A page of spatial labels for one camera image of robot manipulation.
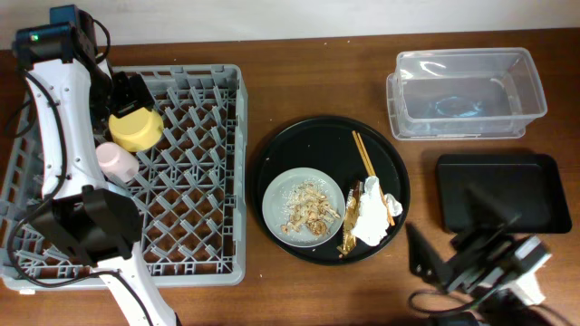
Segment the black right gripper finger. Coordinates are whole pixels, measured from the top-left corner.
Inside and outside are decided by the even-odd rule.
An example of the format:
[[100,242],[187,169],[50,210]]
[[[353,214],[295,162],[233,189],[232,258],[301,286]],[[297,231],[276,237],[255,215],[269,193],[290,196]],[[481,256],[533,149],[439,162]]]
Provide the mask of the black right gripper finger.
[[466,192],[472,224],[476,227],[507,228],[521,217],[520,212],[476,184],[469,184]]
[[407,223],[406,234],[409,246],[410,272],[430,285],[447,285],[453,275],[447,265],[426,240],[419,229]]

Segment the yellow bowl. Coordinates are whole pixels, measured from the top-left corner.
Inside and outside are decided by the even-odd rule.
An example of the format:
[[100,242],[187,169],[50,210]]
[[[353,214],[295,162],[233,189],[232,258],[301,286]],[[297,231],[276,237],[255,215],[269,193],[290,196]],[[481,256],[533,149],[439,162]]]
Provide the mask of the yellow bowl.
[[113,141],[129,152],[152,148],[160,141],[164,130],[162,117],[145,107],[122,118],[111,115],[108,125]]

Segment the white napkin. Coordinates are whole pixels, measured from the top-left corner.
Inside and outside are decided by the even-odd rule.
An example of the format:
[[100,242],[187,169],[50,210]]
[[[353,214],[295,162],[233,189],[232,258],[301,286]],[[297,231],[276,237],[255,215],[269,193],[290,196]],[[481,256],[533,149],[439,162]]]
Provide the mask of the white napkin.
[[401,203],[392,194],[381,194],[380,179],[368,177],[363,184],[352,234],[369,246],[377,246],[390,227],[388,216],[399,216],[402,212]]

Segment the gold foil wrapper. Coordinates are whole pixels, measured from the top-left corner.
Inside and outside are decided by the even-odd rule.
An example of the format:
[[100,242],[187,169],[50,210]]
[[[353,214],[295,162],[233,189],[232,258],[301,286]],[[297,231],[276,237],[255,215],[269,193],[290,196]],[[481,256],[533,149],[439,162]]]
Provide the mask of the gold foil wrapper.
[[355,181],[346,200],[346,211],[343,220],[343,241],[337,247],[341,259],[346,257],[356,246],[356,237],[353,235],[353,229],[358,218],[358,207],[362,188],[363,182],[359,180]]

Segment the food scraps and rice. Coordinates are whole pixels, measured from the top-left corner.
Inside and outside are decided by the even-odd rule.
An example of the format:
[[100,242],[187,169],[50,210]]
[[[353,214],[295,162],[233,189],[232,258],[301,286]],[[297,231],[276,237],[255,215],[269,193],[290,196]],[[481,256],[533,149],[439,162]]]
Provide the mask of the food scraps and rice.
[[285,206],[288,218],[281,231],[289,235],[308,230],[315,237],[326,235],[329,226],[341,218],[329,198],[315,183],[305,181],[292,189]]

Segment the grey plate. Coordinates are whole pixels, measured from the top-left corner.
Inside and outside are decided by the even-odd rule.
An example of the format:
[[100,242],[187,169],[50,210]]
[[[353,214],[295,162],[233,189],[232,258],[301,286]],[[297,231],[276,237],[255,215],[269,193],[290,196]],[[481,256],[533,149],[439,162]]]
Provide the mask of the grey plate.
[[267,230],[284,245],[311,248],[339,233],[345,198],[338,184],[313,168],[293,168],[275,177],[263,195]]

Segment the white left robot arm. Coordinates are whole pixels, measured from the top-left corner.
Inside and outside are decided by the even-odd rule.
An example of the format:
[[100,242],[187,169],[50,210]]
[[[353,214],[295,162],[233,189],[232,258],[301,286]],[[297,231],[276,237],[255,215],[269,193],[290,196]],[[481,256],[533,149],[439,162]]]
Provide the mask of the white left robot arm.
[[100,23],[75,5],[51,9],[46,25],[19,30],[14,56],[37,112],[43,144],[41,204],[22,219],[91,268],[132,325],[176,325],[146,266],[143,219],[103,173],[93,130],[118,119],[155,145],[162,120],[141,75],[113,72],[99,52]]

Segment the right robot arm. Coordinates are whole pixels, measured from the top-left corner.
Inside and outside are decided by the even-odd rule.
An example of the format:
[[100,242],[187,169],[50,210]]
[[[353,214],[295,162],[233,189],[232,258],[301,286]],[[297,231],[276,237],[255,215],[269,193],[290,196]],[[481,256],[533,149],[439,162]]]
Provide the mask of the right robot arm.
[[[551,258],[548,247],[535,235],[517,239],[508,232],[520,214],[506,201],[475,185],[466,195],[476,224],[451,239],[455,254],[448,261],[407,225],[410,271],[433,287],[414,292],[409,307],[426,314],[429,325],[547,325],[534,309],[545,300],[536,272]],[[414,303],[420,295],[450,298],[454,292],[471,300],[439,311]]]

